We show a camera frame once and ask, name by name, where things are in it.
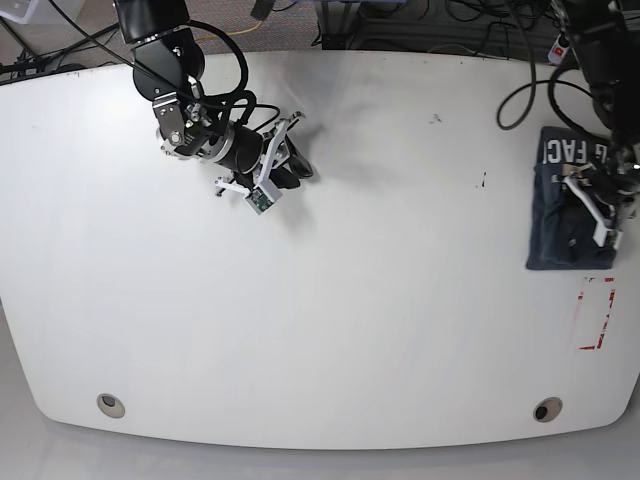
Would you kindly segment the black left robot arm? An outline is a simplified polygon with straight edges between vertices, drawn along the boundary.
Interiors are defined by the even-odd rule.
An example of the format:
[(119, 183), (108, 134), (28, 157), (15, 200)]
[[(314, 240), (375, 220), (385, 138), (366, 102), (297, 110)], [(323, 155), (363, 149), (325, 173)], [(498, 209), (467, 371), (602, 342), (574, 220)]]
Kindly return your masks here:
[(552, 6), (575, 61), (562, 63), (552, 74), (549, 103), (566, 126), (589, 135), (555, 100), (560, 76), (578, 69), (596, 115), (611, 134), (605, 159), (567, 170), (562, 185), (594, 219), (595, 245), (616, 250), (639, 196), (639, 45), (627, 29), (619, 1), (554, 1)]

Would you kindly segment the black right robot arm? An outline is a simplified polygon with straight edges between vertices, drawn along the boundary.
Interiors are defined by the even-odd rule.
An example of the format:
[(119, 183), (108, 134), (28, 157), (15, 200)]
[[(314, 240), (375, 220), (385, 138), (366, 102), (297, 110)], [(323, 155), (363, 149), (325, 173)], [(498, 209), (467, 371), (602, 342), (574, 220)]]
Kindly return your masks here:
[[(166, 154), (217, 164), (229, 171), (231, 181), (253, 189), (273, 147), (275, 159), (267, 178), (276, 187), (296, 189), (313, 176), (310, 162), (289, 137), (278, 140), (274, 131), (249, 127), (261, 105), (247, 88), (246, 57), (228, 34), (191, 19), (183, 1), (118, 1), (115, 10), (133, 56), (134, 85), (152, 104)], [(205, 56), (193, 34), (196, 29), (218, 36), (234, 55), (240, 77), (230, 91), (205, 93)]]

